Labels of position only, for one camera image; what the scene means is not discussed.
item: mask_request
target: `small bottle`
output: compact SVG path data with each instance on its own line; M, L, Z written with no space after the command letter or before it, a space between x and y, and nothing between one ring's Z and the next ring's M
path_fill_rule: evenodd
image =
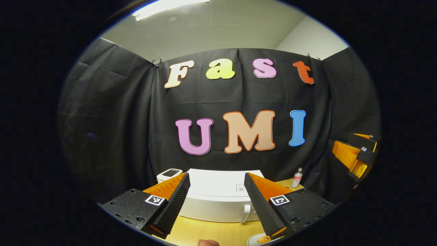
M293 178L293 183L291 183L292 188L297 188L299 186L300 180L302 179L302 168L300 167L295 173L295 177Z

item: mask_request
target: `wooden tabletop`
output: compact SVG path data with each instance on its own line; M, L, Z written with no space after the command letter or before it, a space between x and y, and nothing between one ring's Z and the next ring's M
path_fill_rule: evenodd
M292 179L276 183L291 188ZM293 190L302 188L303 186L299 185ZM264 230L259 220L246 223L220 223L178 216L171 233L164 241L178 246L197 246L199 239L211 239L219 242L220 246L245 246L249 237L261 233L264 233Z

